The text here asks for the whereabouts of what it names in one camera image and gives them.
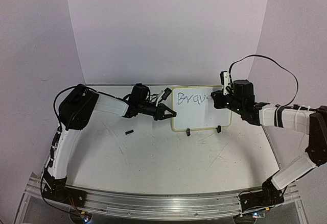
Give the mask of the yellow framed small whiteboard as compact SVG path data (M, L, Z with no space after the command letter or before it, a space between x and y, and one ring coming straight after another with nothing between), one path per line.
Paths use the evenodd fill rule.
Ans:
M211 93L222 86L179 86L172 89L172 110L177 115L172 119L172 129L186 130L214 129L231 124L231 111L216 109Z

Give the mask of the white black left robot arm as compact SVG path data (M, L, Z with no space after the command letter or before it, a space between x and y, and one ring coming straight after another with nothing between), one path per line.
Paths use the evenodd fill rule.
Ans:
M50 147L50 156L45 165L41 185L44 199L83 207L86 192L66 186L69 159L79 135L89 123L93 111L106 112L133 118L138 114L149 115L155 121L176 117L177 113L163 104L172 90L166 88L161 94L152 94L150 88L135 84L130 94L123 98L97 91L79 84L66 89L69 94L59 106L54 106L58 128Z

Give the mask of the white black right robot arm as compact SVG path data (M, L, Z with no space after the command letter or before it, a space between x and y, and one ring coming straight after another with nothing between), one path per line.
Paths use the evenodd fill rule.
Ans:
M216 109L228 109L250 125L301 133L309 140L305 151L265 180L260 191L239 194L242 212L282 204L290 184L326 164L326 106L256 102L253 84L248 80L236 80L212 92L211 97Z

